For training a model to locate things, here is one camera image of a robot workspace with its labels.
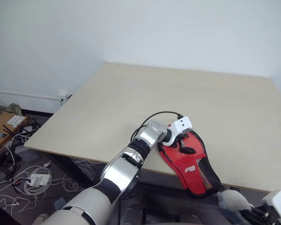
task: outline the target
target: white wall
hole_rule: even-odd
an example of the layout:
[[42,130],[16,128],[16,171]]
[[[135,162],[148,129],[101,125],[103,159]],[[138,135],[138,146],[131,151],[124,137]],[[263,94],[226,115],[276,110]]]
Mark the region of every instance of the white wall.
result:
[[[104,60],[263,76],[281,90],[281,0],[0,0],[0,91],[56,98]],[[59,107],[0,102],[11,97]]]

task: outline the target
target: wooden table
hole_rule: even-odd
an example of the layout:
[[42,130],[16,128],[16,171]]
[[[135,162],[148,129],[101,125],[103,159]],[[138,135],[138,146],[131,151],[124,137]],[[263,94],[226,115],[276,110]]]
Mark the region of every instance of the wooden table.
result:
[[[222,183],[281,189],[281,94],[262,77],[105,63],[25,146],[109,162],[146,117],[163,110],[190,118]],[[144,168],[174,174],[157,149]]]

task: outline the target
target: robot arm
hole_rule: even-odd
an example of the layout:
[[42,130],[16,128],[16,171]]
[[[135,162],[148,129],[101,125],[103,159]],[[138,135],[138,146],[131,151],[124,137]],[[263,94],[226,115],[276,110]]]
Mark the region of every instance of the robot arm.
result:
[[172,142],[176,136],[191,128],[188,117],[179,120],[187,126],[168,129],[154,120],[140,131],[102,172],[100,182],[83,190],[61,210],[53,213],[42,225],[105,225],[117,200],[133,189],[140,178],[139,170],[157,142]]

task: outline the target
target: red bag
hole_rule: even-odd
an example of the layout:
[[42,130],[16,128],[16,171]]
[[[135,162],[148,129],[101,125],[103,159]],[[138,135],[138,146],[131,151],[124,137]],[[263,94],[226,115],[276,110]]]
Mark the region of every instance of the red bag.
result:
[[179,176],[190,197],[206,197],[221,188],[221,181],[207,158],[204,143],[194,131],[179,135],[171,146],[158,143],[158,149],[165,162]]

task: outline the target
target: cardboard box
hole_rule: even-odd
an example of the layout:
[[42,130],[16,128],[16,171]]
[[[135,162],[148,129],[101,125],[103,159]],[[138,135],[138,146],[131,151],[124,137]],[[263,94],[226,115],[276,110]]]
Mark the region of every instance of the cardboard box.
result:
[[14,113],[4,112],[0,115],[0,149],[11,139],[9,134],[10,130],[12,133],[17,134],[19,125],[26,121],[27,117],[19,116]]

